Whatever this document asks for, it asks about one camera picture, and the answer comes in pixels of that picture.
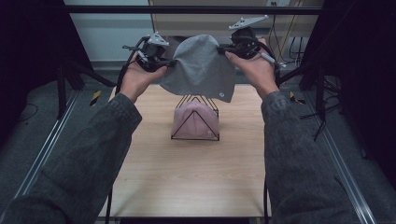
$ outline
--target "gray sleeve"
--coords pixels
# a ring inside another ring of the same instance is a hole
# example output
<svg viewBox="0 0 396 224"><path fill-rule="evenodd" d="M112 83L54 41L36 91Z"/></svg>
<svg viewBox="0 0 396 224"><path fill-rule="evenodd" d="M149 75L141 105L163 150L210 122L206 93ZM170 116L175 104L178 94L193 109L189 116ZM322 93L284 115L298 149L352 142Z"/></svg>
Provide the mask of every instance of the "gray sleeve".
<svg viewBox="0 0 396 224"><path fill-rule="evenodd" d="M273 223L350 223L351 202L334 175L328 155L273 92L262 102L265 171Z"/></svg>
<svg viewBox="0 0 396 224"><path fill-rule="evenodd" d="M124 95L101 109L89 125L40 170L30 192L14 200L2 223L94 223L142 120Z"/></svg>

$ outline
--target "wooden table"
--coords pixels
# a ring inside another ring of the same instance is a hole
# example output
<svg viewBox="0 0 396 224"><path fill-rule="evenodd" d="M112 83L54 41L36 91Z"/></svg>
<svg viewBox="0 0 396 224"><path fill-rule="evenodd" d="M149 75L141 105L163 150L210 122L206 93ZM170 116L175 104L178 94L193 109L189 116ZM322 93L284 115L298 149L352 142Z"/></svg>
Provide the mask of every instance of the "wooden table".
<svg viewBox="0 0 396 224"><path fill-rule="evenodd" d="M143 121L114 183L112 217L262 217L262 100L235 86L219 108L220 141L171 140L181 96L151 85L136 106ZM106 215L106 204L100 217Z"/></svg>

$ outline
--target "white wall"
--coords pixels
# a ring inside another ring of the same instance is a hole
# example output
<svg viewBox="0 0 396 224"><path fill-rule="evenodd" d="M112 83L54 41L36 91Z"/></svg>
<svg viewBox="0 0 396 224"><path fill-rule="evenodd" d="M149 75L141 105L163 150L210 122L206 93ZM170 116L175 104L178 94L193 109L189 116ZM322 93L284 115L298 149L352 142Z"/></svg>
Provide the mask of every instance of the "white wall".
<svg viewBox="0 0 396 224"><path fill-rule="evenodd" d="M148 0L64 0L66 5L147 6ZM126 61L143 35L153 33L149 14L71 14L79 37L92 62Z"/></svg>

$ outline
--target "pink fabric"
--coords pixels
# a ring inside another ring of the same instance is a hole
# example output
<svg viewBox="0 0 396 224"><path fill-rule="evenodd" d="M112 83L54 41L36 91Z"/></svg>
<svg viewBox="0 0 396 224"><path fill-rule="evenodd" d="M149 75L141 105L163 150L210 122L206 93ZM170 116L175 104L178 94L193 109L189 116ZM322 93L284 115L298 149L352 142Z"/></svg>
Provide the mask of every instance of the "pink fabric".
<svg viewBox="0 0 396 224"><path fill-rule="evenodd" d="M192 101L176 108L172 129L172 135L175 138L215 138L218 134L219 118L209 106Z"/></svg>

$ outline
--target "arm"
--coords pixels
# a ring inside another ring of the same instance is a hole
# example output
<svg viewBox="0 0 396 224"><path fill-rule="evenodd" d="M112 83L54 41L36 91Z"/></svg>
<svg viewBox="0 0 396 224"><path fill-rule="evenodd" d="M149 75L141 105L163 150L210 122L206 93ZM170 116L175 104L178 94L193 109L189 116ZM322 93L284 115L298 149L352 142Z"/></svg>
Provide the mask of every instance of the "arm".
<svg viewBox="0 0 396 224"><path fill-rule="evenodd" d="M2 223L93 223L142 117L133 102L166 68L147 73L132 63L120 94L41 168L31 191L15 199Z"/></svg>
<svg viewBox="0 0 396 224"><path fill-rule="evenodd" d="M290 101L279 92L271 64L260 56L243 60L226 55L262 98L265 178L274 223L350 223L353 210L347 194Z"/></svg>

